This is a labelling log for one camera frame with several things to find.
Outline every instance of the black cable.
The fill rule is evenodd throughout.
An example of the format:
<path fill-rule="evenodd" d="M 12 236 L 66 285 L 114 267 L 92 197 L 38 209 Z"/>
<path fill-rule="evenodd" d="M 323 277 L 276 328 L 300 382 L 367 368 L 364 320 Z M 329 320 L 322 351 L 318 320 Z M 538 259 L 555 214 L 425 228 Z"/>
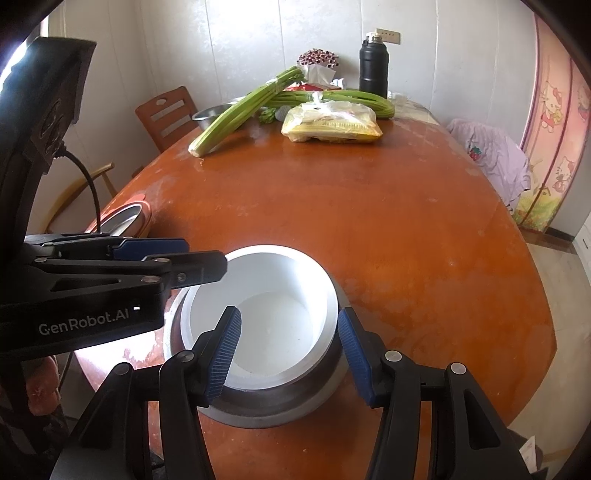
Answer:
<path fill-rule="evenodd" d="M 96 233 L 100 233 L 100 204 L 99 204 L 99 196 L 96 193 L 95 182 L 92 180 L 92 177 L 90 176 L 90 173 L 88 173 L 88 170 L 86 169 L 86 167 L 84 166 L 84 164 L 80 160 L 78 160 L 78 158 L 72 152 L 70 152 L 70 151 L 68 151 L 66 149 L 66 146 L 64 145 L 63 142 L 61 143 L 60 148 L 57 149 L 57 151 L 56 151 L 56 153 L 55 153 L 54 156 L 55 156 L 55 158 L 59 158 L 59 157 L 69 158 L 70 160 L 72 160 L 72 162 L 74 163 L 74 165 L 76 165 L 76 167 L 78 167 L 80 169 L 80 171 L 84 175 L 84 178 L 86 179 L 86 183 L 88 183 L 88 187 L 90 189 L 90 192 L 92 193 L 92 201 L 95 203 Z"/>
<path fill-rule="evenodd" d="M 68 353 L 68 359 L 66 360 L 66 364 L 64 366 L 64 371 L 61 373 L 60 377 L 60 384 L 57 386 L 57 391 L 61 391 L 61 386 L 64 384 L 64 380 L 66 379 L 66 374 L 68 373 L 68 369 L 70 368 L 70 364 L 72 362 L 72 356 L 74 352 Z"/>

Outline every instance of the white paper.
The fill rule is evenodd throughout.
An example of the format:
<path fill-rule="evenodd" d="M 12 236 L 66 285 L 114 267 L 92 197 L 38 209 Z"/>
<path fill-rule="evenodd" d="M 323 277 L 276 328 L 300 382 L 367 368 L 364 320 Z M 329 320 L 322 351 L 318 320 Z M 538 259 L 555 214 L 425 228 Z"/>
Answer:
<path fill-rule="evenodd" d="M 527 471 L 529 473 L 536 472 L 538 468 L 535 464 L 535 436 L 532 436 L 527 442 L 523 444 L 523 447 L 519 449 L 519 453 L 525 462 Z"/>
<path fill-rule="evenodd" d="M 323 65 L 300 65 L 299 67 L 308 83 L 320 85 L 330 85 L 336 73 L 333 69 Z"/>

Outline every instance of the plastic bag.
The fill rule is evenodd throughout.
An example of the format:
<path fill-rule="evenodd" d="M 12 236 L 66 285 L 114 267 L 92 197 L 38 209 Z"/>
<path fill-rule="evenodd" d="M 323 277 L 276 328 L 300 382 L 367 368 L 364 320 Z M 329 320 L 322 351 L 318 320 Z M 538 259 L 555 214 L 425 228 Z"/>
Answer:
<path fill-rule="evenodd" d="M 314 101 L 293 107 L 281 133 L 292 142 L 317 138 L 325 142 L 373 142 L 382 136 L 374 111 L 360 103 Z"/>

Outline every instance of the white bowl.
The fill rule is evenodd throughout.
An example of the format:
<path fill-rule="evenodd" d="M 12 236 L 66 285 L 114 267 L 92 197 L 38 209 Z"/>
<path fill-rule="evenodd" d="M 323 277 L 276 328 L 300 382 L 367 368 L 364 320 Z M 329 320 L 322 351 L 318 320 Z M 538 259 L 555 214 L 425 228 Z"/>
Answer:
<path fill-rule="evenodd" d="M 217 283 L 191 287 L 181 311 L 181 337 L 192 348 L 226 306 L 242 313 L 242 334 L 225 385 L 263 390 L 292 383 L 326 353 L 338 314 L 335 288 L 308 255 L 277 245 L 254 245 L 226 255 Z"/>

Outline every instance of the green vegetable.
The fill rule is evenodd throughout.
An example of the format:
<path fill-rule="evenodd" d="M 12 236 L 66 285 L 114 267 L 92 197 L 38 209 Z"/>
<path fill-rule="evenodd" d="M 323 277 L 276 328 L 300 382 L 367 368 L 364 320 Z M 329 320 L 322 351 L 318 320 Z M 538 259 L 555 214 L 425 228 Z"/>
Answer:
<path fill-rule="evenodd" d="M 282 105 L 298 106 L 301 103 L 310 102 L 314 92 L 294 90 L 280 92 L 265 104 L 267 107 L 279 108 Z M 374 95 L 373 93 L 360 92 L 359 90 L 324 90 L 323 100 L 335 102 L 362 103 L 370 107 L 378 118 L 390 118 L 394 116 L 394 105 L 390 100 Z"/>
<path fill-rule="evenodd" d="M 294 82 L 302 82 L 303 80 L 304 75 L 301 70 L 298 67 L 291 67 L 277 75 L 272 81 L 253 90 L 222 113 L 201 135 L 193 140 L 189 145 L 189 153 L 195 157 L 204 156 L 248 120 L 260 107 L 268 103 L 277 92 Z"/>
<path fill-rule="evenodd" d="M 262 124 L 271 124 L 275 121 L 275 112 L 277 108 L 265 108 L 259 115 L 259 122 Z"/>

